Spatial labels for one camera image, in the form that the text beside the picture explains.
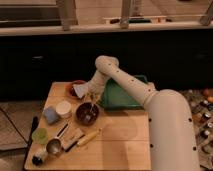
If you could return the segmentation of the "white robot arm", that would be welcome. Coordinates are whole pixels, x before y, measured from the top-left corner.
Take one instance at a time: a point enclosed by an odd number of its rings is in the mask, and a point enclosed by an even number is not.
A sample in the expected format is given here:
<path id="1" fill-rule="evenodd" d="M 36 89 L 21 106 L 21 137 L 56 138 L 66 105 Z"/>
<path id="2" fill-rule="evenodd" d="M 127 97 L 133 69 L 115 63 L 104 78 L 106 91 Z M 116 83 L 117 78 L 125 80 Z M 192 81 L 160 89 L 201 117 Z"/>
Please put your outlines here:
<path id="1" fill-rule="evenodd" d="M 121 70 L 115 57 L 101 55 L 95 66 L 90 81 L 74 85 L 77 96 L 102 94 L 113 79 L 148 112 L 152 171 L 200 171 L 192 113 L 184 96 L 171 89 L 157 91 Z"/>

